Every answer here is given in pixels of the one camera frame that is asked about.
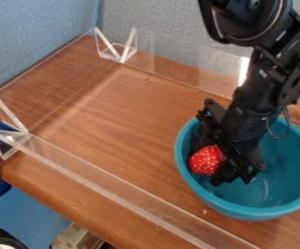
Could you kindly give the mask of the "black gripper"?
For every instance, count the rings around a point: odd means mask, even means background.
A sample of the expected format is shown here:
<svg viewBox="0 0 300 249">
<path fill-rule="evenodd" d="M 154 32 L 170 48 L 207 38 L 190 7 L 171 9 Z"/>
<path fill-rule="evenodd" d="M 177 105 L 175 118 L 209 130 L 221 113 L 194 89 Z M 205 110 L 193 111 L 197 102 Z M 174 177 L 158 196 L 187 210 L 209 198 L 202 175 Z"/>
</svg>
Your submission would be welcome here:
<svg viewBox="0 0 300 249">
<path fill-rule="evenodd" d="M 250 139 L 234 142 L 225 134 L 221 124 L 225 107 L 211 98 L 203 101 L 203 109 L 197 113 L 197 125 L 191 132 L 190 154 L 195 154 L 203 147 L 217 145 L 225 154 L 225 161 L 211 176 L 210 183 L 218 187 L 232 183 L 237 178 L 250 184 L 258 173 L 266 169 L 264 164 L 258 140 Z"/>
</svg>

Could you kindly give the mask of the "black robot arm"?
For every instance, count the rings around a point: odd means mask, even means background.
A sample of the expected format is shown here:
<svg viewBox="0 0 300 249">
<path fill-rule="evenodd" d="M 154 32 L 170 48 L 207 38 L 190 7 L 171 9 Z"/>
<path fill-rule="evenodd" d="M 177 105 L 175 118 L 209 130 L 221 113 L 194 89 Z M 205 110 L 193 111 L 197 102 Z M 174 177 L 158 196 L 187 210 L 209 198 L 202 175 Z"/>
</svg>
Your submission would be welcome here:
<svg viewBox="0 0 300 249">
<path fill-rule="evenodd" d="M 217 145 L 225 154 L 210 178 L 217 187 L 250 183 L 266 169 L 260 140 L 300 99 L 300 15 L 293 0 L 198 0 L 198 7 L 213 40 L 253 49 L 229 106 L 207 98 L 197 114 L 193 149 Z"/>
</svg>

